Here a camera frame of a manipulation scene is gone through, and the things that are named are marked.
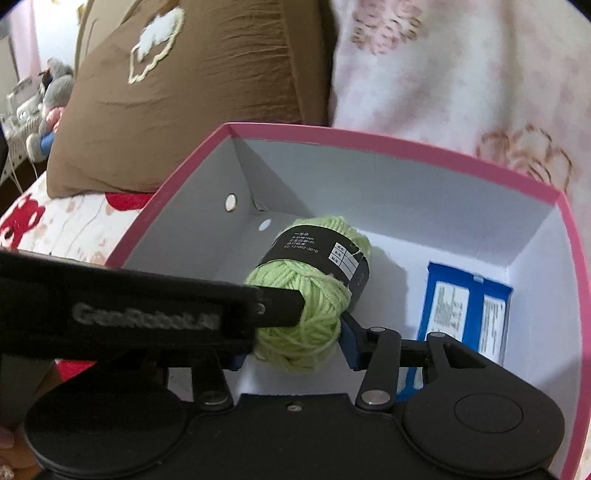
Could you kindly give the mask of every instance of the gray plush toy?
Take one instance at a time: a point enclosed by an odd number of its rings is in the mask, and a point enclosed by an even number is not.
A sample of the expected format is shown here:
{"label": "gray plush toy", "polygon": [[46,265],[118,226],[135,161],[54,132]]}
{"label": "gray plush toy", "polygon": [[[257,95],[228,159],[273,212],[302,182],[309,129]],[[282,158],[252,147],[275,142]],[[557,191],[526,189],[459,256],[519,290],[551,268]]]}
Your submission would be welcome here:
{"label": "gray plush toy", "polygon": [[33,163],[43,162],[49,156],[54,130],[74,88],[74,72],[70,66],[54,58],[47,61],[47,66],[53,79],[43,96],[39,132],[27,138],[27,154]]}

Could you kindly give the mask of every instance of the brown pillow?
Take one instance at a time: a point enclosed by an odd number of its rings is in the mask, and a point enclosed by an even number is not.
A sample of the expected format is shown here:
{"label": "brown pillow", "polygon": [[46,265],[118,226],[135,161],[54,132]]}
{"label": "brown pillow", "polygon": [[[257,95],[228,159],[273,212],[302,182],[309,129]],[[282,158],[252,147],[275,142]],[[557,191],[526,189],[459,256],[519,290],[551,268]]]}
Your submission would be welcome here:
{"label": "brown pillow", "polygon": [[[47,192],[154,192],[227,121],[326,124],[318,1],[144,0],[84,60],[47,167]],[[184,11],[168,54],[130,54],[156,14]]]}

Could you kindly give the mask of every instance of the blue package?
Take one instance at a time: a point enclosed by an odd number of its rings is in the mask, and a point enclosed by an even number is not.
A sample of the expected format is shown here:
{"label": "blue package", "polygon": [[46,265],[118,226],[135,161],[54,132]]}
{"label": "blue package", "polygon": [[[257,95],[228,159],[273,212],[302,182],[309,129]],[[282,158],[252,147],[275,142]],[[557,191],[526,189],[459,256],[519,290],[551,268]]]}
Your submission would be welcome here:
{"label": "blue package", "polygon": [[[429,263],[423,317],[417,340],[443,332],[499,363],[504,347],[511,287],[458,268]],[[419,388],[417,369],[408,369],[399,400]]]}

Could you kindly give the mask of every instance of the light green yarn skein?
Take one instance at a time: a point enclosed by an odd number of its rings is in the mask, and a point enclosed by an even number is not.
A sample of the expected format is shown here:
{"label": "light green yarn skein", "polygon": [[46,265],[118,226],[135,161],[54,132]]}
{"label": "light green yarn skein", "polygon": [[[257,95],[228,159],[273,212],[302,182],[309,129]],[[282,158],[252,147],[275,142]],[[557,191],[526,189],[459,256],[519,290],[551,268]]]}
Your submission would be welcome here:
{"label": "light green yarn skein", "polygon": [[[349,238],[369,258],[369,240],[342,217],[298,220],[292,226],[296,225],[330,228]],[[347,287],[317,268],[293,260],[261,265],[253,270],[246,283],[299,290],[306,301],[297,326],[258,330],[255,355],[290,372],[309,372],[322,364],[340,335],[339,317],[351,300]]]}

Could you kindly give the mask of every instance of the pink box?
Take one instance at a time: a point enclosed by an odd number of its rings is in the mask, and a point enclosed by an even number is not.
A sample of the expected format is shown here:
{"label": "pink box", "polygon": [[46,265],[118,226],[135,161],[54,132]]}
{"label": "pink box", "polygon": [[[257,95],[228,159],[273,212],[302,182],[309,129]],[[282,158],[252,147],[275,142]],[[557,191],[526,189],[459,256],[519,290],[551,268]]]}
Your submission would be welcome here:
{"label": "pink box", "polygon": [[[236,205],[226,211],[230,194]],[[591,407],[591,303],[564,195],[472,157],[322,127],[222,125],[173,173],[107,264],[241,283],[294,219],[343,215],[374,246],[354,315],[414,338],[429,261],[514,288],[504,367],[552,397],[566,420],[551,466],[574,477]],[[170,388],[188,395],[183,372]],[[228,372],[235,395],[356,394],[363,373],[340,351],[293,376],[249,358]]]}

